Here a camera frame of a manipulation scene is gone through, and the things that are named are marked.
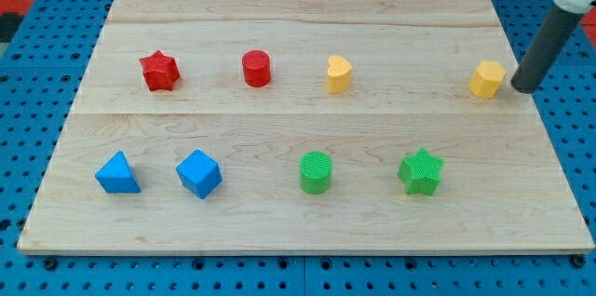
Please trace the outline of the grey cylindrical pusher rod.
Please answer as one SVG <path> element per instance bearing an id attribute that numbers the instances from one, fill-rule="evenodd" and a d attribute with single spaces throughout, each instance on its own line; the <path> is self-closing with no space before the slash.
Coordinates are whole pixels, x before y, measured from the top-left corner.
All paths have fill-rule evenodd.
<path id="1" fill-rule="evenodd" d="M 534 93 L 582 18 L 583 14 L 553 5 L 512 76 L 511 86 L 520 93 Z"/>

